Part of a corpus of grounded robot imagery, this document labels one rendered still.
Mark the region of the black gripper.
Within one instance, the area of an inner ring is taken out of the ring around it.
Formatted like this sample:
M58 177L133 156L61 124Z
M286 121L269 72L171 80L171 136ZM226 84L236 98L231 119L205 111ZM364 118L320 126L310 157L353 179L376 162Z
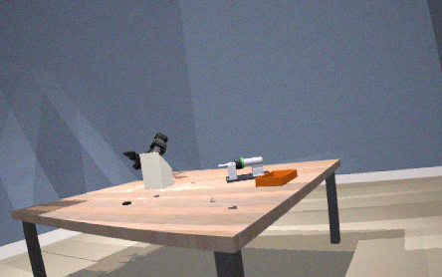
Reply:
M129 156L130 159L133 159L134 161L137 159L140 161L140 155L136 154L134 151L126 152L124 155ZM140 161L141 162L141 161Z

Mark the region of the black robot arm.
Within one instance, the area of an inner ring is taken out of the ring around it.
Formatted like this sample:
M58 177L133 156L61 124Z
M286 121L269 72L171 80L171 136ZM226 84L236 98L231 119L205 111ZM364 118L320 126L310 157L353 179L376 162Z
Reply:
M155 136L155 140L153 140L150 144L150 149L149 151L145 152L145 153L152 153L152 152L158 152L160 155L165 154L167 150L167 136L162 134L162 133L158 133ZM139 160L135 160L134 165L132 166L135 169L141 169L141 162Z

